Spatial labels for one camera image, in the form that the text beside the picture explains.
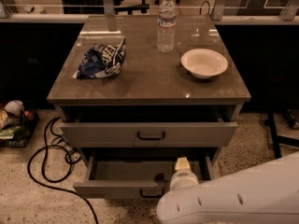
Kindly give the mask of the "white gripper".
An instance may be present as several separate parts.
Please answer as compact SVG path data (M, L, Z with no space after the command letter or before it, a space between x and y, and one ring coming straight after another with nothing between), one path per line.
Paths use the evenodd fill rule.
M170 181L171 190L194 187L199 184L198 178L191 171L191 166L186 157L177 158L175 171Z

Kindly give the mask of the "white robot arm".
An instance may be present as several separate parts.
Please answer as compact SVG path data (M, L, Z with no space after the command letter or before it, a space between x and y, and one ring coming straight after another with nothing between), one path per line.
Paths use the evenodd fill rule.
M203 183L179 158L156 214L162 224L299 224L299 152Z

